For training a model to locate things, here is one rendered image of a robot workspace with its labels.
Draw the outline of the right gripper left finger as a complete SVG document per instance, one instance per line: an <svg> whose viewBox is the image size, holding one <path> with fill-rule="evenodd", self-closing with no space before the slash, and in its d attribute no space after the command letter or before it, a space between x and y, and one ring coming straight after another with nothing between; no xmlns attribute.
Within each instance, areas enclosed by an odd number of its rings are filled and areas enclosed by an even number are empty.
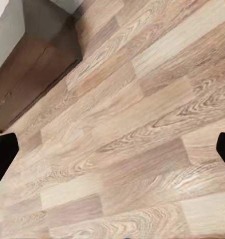
<svg viewBox="0 0 225 239"><path fill-rule="evenodd" d="M19 151L15 133L0 136L0 181Z"/></svg>

